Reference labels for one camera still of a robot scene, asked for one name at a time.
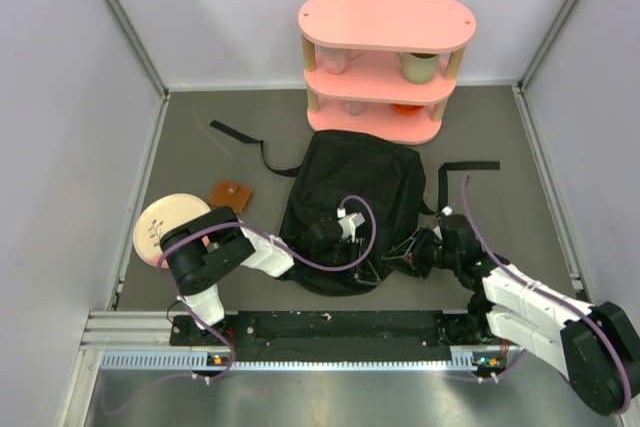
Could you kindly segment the black student backpack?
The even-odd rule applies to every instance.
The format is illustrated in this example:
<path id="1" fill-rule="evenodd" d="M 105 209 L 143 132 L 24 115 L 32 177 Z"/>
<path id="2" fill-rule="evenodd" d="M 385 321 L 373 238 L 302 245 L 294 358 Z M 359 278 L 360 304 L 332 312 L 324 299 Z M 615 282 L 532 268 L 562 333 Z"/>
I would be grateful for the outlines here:
<path id="1" fill-rule="evenodd" d="M 281 173 L 293 178 L 294 184 L 279 236 L 307 257 L 304 236 L 312 225 L 335 217 L 339 207 L 362 214 L 372 210 L 377 240 L 368 259 L 384 281 L 394 271 L 406 273 L 381 257 L 416 229 L 432 229 L 438 223 L 436 214 L 448 204 L 450 172 L 499 168 L 497 161 L 442 164 L 438 170 L 438 207 L 432 210 L 423 201 L 426 176 L 415 150 L 363 133 L 319 131 L 312 136 L 301 165 Z M 332 297 L 361 295 L 376 288 L 358 285 L 351 276 L 352 270 L 329 273 L 298 263 L 284 277 L 310 292 Z"/>

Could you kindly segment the brown leather wallet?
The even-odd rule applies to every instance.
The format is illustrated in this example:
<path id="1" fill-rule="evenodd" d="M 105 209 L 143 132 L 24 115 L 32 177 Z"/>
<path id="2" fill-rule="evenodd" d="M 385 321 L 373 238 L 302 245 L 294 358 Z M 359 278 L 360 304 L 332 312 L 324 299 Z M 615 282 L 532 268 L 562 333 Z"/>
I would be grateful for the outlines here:
<path id="1" fill-rule="evenodd" d="M 207 203 L 212 207 L 230 207 L 236 214 L 242 214 L 248 206 L 253 190 L 243 184 L 219 180 L 210 192 Z"/>

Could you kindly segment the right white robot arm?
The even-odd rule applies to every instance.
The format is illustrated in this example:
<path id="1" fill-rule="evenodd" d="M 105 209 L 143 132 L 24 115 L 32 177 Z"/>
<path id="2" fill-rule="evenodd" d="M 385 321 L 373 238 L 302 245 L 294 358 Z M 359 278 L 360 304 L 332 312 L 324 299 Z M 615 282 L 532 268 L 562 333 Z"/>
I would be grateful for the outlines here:
<path id="1" fill-rule="evenodd" d="M 623 413 L 638 396 L 639 334 L 626 312 L 532 279 L 490 251 L 464 216 L 442 216 L 434 228 L 417 229 L 383 259 L 414 277 L 451 271 L 473 293 L 466 327 L 474 340 L 519 345 L 553 367 L 592 411 Z"/>

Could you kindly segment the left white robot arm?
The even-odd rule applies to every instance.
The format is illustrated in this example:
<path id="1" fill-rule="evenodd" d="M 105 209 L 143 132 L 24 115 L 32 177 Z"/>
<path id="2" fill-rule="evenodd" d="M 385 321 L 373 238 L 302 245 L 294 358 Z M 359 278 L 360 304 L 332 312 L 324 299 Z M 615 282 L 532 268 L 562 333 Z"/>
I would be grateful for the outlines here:
<path id="1" fill-rule="evenodd" d="M 337 209 L 337 217 L 318 222 L 304 237 L 310 255 L 294 251 L 281 238 L 238 219 L 229 207 L 210 210 L 163 234 L 157 265 L 167 265 L 178 300 L 192 318 L 192 331 L 205 343 L 226 334 L 218 283 L 244 266 L 280 278 L 296 264 L 329 273 L 350 271 L 368 260 L 377 240 L 372 210 Z"/>

